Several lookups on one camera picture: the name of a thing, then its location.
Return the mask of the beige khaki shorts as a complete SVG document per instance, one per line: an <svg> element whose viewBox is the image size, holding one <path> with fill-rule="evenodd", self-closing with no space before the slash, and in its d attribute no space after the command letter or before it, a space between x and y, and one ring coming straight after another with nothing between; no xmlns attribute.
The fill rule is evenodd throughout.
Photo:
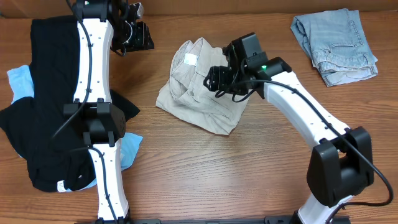
<svg viewBox="0 0 398 224"><path fill-rule="evenodd" d="M211 133L229 135L247 102L235 103L227 94L216 98L203 85L212 66L227 65L222 49L213 48L204 38L186 41L172 59L169 80L159 90L155 105Z"/></svg>

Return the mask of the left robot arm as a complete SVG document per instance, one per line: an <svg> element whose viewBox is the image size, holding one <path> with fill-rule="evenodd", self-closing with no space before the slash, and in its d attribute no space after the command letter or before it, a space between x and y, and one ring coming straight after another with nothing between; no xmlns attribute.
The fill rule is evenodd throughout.
<svg viewBox="0 0 398 224"><path fill-rule="evenodd" d="M78 83L73 101L65 104L66 124L83 139L90 153L98 188L97 223L132 223L121 173L121 143L125 115L113 104L109 88L109 55L154 48L142 22L142 3L77 1L70 5L77 18L80 41Z"/></svg>

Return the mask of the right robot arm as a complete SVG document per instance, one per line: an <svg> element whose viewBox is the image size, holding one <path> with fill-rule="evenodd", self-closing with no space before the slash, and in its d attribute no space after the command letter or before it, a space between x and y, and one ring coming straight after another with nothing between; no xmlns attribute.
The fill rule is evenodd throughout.
<svg viewBox="0 0 398 224"><path fill-rule="evenodd" d="M349 223L335 211L374 182L369 133L327 112L283 59L267 57L256 34L233 40L222 52L228 64L212 66L204 86L217 97L229 93L245 100L257 92L286 116L311 150L310 197L291 217L267 217L265 223Z"/></svg>

